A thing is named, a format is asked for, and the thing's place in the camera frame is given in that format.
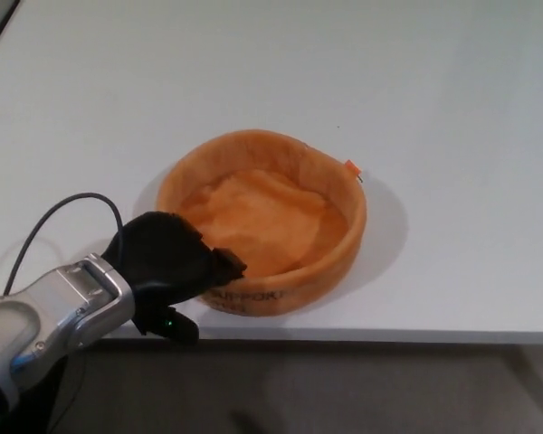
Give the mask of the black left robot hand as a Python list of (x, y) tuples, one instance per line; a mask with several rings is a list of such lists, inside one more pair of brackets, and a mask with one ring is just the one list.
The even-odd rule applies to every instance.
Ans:
[(137, 330), (181, 345), (196, 344), (199, 327), (175, 305), (224, 287), (247, 269), (231, 250), (209, 247), (190, 222), (169, 212), (145, 212), (128, 222), (101, 257), (131, 288)]

